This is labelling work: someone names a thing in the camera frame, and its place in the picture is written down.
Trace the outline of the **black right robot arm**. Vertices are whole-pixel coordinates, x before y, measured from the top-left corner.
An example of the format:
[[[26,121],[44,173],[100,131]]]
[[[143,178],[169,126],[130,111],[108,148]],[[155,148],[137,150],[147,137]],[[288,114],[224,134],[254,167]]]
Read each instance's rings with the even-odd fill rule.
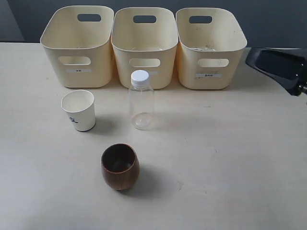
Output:
[[[245,63],[279,83],[291,96],[307,93],[307,49],[250,49]]]

